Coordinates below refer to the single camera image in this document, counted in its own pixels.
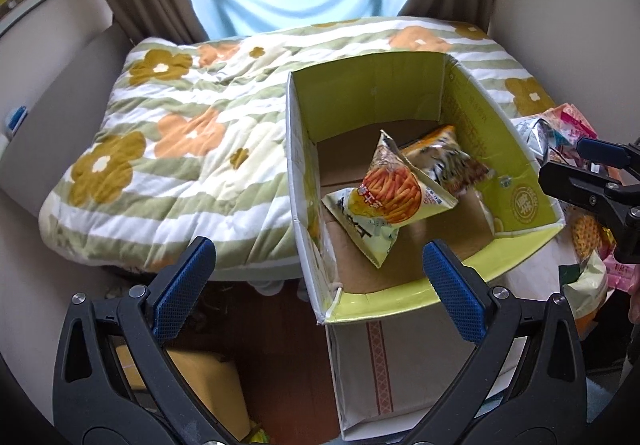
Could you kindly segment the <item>person's right hand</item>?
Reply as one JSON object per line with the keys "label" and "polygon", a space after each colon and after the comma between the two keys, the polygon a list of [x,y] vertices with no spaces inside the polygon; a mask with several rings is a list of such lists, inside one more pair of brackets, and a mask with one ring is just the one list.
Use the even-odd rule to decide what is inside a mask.
{"label": "person's right hand", "polygon": [[640,283],[634,284],[629,290],[630,304],[628,318],[631,324],[640,324]]}

